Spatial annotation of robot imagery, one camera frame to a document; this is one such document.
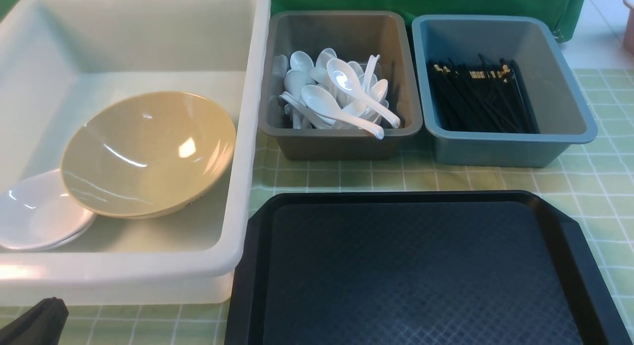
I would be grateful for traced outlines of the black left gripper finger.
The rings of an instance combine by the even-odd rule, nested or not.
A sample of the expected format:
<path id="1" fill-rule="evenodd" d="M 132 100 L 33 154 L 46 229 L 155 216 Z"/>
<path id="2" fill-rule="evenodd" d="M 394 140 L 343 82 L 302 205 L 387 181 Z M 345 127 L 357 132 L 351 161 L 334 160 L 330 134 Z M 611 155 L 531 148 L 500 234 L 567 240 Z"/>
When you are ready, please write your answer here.
<path id="1" fill-rule="evenodd" d="M 57 345 L 69 311 L 61 298 L 43 298 L 0 330 L 2 345 Z"/>

